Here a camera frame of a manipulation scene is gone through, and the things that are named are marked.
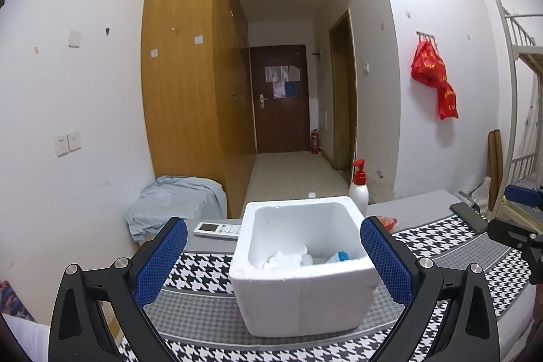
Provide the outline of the black smartphone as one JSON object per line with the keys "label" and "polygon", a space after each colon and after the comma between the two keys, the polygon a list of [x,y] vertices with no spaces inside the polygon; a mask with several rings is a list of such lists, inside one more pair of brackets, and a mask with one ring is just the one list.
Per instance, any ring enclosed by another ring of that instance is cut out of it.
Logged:
{"label": "black smartphone", "polygon": [[463,222],[468,224],[472,231],[476,234],[481,234],[487,231],[488,221],[485,220],[481,214],[478,214],[477,211],[471,209],[470,206],[463,202],[452,204],[449,209],[455,215],[459,216]]}

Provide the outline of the houndstooth table cloth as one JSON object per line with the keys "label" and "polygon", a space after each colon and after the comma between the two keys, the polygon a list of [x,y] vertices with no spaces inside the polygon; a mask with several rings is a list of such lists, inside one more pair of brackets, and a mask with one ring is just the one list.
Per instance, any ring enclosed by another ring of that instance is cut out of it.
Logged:
{"label": "houndstooth table cloth", "polygon": [[[456,215],[404,229],[396,238],[418,257],[463,270],[483,267],[506,355],[526,331],[536,297],[520,253],[475,233]],[[375,272],[333,275],[297,293],[268,297],[258,319],[273,333],[245,325],[228,273],[229,253],[182,253],[157,298],[144,308],[177,361],[367,361],[403,313]]]}

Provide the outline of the red snack packet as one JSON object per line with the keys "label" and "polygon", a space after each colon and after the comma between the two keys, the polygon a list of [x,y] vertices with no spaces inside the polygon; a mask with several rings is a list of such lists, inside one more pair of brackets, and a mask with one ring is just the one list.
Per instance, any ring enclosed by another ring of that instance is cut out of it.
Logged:
{"label": "red snack packet", "polygon": [[385,216],[378,216],[378,220],[381,224],[390,232],[393,232],[395,228],[398,228],[400,221],[397,218],[389,218]]}

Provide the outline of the grey covered bundle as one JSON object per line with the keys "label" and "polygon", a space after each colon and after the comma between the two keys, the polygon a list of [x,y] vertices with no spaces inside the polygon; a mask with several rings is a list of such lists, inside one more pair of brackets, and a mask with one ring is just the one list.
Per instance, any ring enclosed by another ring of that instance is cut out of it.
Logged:
{"label": "grey covered bundle", "polygon": [[145,187],[126,215],[136,243],[156,235],[172,217],[226,220],[227,196],[220,183],[196,176],[163,175]]}

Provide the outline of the white remote control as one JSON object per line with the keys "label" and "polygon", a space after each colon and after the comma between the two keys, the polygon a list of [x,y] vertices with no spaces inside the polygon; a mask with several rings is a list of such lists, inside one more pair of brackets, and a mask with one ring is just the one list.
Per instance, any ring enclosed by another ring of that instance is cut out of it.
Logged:
{"label": "white remote control", "polygon": [[200,222],[193,230],[193,234],[206,238],[217,238],[236,241],[241,226],[232,223]]}

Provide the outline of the white pump lotion bottle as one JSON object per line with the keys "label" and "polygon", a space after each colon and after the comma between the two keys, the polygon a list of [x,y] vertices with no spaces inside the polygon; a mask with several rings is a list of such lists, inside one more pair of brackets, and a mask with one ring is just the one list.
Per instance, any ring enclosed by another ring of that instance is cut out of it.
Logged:
{"label": "white pump lotion bottle", "polygon": [[369,190],[366,184],[366,170],[364,165],[366,161],[364,159],[358,159],[353,162],[353,177],[349,187],[349,196],[353,203],[359,209],[362,215],[367,215],[367,209],[369,206]]}

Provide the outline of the white styrofoam box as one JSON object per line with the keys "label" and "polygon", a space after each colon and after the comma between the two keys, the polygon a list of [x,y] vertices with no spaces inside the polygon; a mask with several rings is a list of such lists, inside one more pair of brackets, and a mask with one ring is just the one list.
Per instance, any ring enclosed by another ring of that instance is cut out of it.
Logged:
{"label": "white styrofoam box", "polygon": [[362,220],[347,196],[246,206],[229,278],[251,335],[323,335],[362,324],[380,283],[362,247]]}

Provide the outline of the red hanging bag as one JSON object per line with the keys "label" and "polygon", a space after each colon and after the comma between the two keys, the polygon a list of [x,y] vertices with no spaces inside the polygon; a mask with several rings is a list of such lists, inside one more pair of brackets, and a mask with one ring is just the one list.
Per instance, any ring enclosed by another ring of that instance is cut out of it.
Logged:
{"label": "red hanging bag", "polygon": [[446,64],[431,39],[420,38],[411,62],[411,77],[437,91],[440,120],[458,118],[455,90],[448,83]]}

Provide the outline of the red fire extinguisher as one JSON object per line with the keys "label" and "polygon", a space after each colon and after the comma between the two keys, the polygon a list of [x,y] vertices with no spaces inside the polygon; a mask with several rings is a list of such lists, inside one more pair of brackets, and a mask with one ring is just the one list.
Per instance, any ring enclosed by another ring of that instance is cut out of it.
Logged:
{"label": "red fire extinguisher", "polygon": [[318,130],[311,131],[311,153],[319,154],[320,153],[320,136]]}

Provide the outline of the wooden wardrobe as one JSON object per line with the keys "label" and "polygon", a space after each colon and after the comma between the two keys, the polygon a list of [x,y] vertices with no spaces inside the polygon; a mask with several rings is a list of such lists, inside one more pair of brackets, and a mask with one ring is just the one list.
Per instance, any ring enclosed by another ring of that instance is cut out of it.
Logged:
{"label": "wooden wardrobe", "polygon": [[240,1],[145,0],[141,77],[155,175],[210,178],[240,217],[256,155]]}

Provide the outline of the dark brown entrance door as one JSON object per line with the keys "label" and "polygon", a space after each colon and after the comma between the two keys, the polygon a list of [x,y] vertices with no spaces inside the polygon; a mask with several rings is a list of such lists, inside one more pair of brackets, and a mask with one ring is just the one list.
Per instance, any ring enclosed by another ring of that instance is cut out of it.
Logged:
{"label": "dark brown entrance door", "polygon": [[303,152],[310,146],[304,45],[249,50],[257,152]]}

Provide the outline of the white bunk bed frame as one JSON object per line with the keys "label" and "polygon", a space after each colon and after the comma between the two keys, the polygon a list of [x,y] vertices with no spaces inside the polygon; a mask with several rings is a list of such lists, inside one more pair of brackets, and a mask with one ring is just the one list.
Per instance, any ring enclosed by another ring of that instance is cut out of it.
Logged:
{"label": "white bunk bed frame", "polygon": [[526,29],[540,13],[515,14],[495,0],[506,48],[510,105],[503,178],[494,214],[542,232],[542,40]]}

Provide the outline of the side door frame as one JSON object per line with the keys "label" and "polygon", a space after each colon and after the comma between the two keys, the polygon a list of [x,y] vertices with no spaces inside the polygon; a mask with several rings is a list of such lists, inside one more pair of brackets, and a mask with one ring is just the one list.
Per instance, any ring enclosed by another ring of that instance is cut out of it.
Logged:
{"label": "side door frame", "polygon": [[333,164],[349,183],[356,148],[356,75],[350,11],[329,31],[333,87]]}

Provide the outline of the wall coat hook rack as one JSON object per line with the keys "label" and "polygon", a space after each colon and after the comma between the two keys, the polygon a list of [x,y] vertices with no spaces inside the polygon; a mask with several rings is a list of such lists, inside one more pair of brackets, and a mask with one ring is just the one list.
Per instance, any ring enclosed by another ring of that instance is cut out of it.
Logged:
{"label": "wall coat hook rack", "polygon": [[434,48],[437,48],[437,44],[436,44],[436,41],[435,41],[435,36],[433,36],[432,34],[426,33],[426,32],[422,32],[422,31],[417,31],[416,34],[417,34],[420,41],[427,40],[427,41],[432,43]]}

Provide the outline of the white wall switch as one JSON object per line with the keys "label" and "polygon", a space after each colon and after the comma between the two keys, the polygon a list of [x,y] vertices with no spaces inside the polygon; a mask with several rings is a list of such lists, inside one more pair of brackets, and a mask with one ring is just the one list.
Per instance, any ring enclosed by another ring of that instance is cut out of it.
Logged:
{"label": "white wall switch", "polygon": [[68,47],[71,49],[79,49],[82,41],[82,33],[77,30],[70,30],[68,36]]}

